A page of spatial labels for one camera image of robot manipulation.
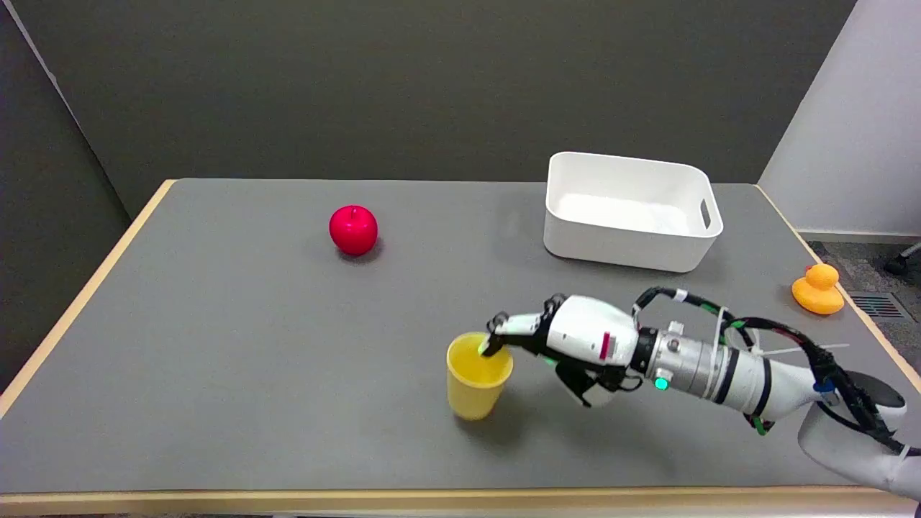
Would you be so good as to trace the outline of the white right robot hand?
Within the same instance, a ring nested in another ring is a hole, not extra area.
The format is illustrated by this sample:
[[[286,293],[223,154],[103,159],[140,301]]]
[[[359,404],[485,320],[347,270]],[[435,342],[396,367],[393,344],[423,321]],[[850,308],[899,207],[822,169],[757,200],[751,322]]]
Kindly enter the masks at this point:
[[[517,347],[548,360],[566,390],[586,409],[624,390],[639,341],[634,318],[591,297],[556,294],[539,314],[494,315],[478,352],[492,358]]]

